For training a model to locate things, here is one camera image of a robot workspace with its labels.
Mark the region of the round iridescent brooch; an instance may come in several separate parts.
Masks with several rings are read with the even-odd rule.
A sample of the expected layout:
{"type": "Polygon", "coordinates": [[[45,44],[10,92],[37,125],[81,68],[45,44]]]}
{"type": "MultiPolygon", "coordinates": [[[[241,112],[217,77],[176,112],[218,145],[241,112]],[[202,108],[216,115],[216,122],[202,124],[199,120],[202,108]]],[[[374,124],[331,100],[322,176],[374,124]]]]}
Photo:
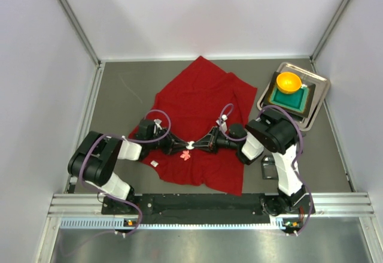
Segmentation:
{"type": "Polygon", "coordinates": [[[189,141],[188,145],[186,145],[187,150],[193,150],[194,149],[194,141],[189,141]]]}

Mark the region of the red garment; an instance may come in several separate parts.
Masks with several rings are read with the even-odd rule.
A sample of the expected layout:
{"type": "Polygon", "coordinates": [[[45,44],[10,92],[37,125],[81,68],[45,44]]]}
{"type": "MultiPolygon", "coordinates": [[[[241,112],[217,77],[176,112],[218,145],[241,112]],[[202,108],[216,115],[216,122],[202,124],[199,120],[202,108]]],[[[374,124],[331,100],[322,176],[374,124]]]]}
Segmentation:
{"type": "MultiPolygon", "coordinates": [[[[169,126],[173,134],[185,141],[197,141],[211,130],[229,103],[234,105],[234,110],[228,124],[248,123],[256,93],[256,87],[200,56],[156,94],[154,112],[148,118],[162,120],[163,126],[169,126]]],[[[187,161],[180,158],[181,154],[166,155],[154,150],[142,162],[154,168],[166,182],[206,185],[241,195],[244,165],[234,150],[220,149],[213,154],[193,149],[187,161]],[[152,166],[151,161],[156,161],[158,166],[152,166]]]]}

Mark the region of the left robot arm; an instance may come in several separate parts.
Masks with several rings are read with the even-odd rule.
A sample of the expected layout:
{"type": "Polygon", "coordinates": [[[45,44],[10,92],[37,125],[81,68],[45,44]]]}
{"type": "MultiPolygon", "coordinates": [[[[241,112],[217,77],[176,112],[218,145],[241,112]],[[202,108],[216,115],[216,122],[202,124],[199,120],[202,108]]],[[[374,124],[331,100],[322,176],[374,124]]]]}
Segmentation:
{"type": "Polygon", "coordinates": [[[188,150],[190,143],[178,138],[160,120],[142,119],[133,140],[103,137],[90,131],[68,163],[68,173],[83,176],[83,180],[114,198],[132,202],[134,189],[115,172],[118,160],[141,161],[152,150],[160,149],[166,155],[188,150]]]}

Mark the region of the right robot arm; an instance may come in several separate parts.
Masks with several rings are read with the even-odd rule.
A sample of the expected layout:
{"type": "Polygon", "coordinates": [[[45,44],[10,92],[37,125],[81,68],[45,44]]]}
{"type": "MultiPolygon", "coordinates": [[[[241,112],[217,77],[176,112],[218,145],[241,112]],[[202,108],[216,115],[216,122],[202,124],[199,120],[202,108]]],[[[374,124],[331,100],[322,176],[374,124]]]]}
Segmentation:
{"type": "Polygon", "coordinates": [[[234,123],[227,130],[219,119],[217,126],[190,146],[211,153],[217,153],[220,148],[235,149],[237,158],[246,165],[261,157],[265,150],[270,151],[276,167],[278,194],[260,199],[264,212],[276,216],[300,209],[306,194],[297,167],[297,157],[302,154],[302,135],[288,113],[276,107],[268,108],[246,125],[234,123]]]}

